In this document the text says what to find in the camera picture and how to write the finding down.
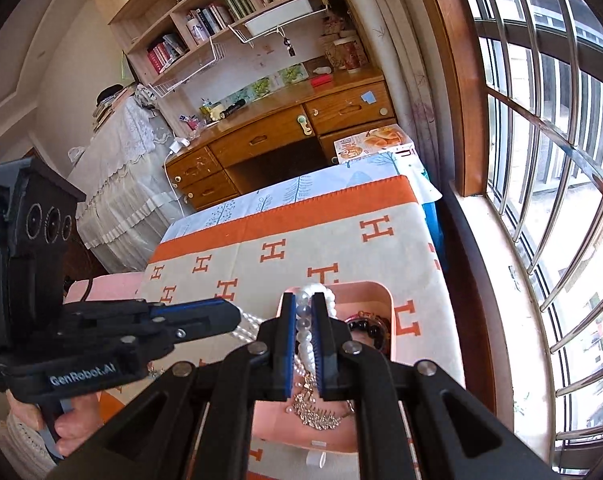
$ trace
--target blue sticky note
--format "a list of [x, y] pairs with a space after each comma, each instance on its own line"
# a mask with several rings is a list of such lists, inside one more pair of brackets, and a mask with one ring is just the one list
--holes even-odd
[[364, 94], [361, 94], [361, 100], [370, 105], [377, 102], [377, 99], [375, 99], [375, 95], [370, 90]]

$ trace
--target wooden desk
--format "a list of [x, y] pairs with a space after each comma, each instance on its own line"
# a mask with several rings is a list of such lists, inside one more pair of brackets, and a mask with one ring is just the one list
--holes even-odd
[[280, 89], [206, 129], [166, 164], [184, 200], [203, 209], [324, 168], [336, 162], [335, 140], [395, 122], [380, 71], [333, 76]]

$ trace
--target human hand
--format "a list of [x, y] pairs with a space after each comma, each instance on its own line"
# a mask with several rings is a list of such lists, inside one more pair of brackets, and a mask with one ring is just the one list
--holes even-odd
[[[19, 402], [13, 394], [6, 392], [10, 410], [29, 428], [35, 431], [44, 429], [44, 419], [37, 406]], [[64, 413], [55, 421], [55, 431], [60, 436], [57, 449], [64, 456], [69, 456], [95, 433], [103, 422], [99, 415], [97, 394], [88, 394], [70, 400], [72, 412]]]

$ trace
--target cardboard box with bread picture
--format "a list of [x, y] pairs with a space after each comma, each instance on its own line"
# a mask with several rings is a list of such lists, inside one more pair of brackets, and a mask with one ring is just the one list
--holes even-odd
[[335, 151], [339, 164], [379, 152], [417, 155], [415, 143], [398, 124], [375, 128], [336, 140]]

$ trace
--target metal bolt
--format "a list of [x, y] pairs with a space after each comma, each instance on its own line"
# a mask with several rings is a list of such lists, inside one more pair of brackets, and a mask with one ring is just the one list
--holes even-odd
[[361, 343], [359, 341], [346, 341], [342, 345], [342, 350], [347, 354], [357, 355], [361, 352]]
[[417, 363], [417, 371], [425, 376], [432, 377], [437, 373], [437, 365], [428, 360]]
[[254, 341], [248, 345], [248, 352], [253, 355], [263, 355], [268, 351], [268, 345], [263, 341]]
[[175, 377], [188, 377], [193, 371], [193, 365], [187, 361], [180, 361], [173, 365], [172, 370]]

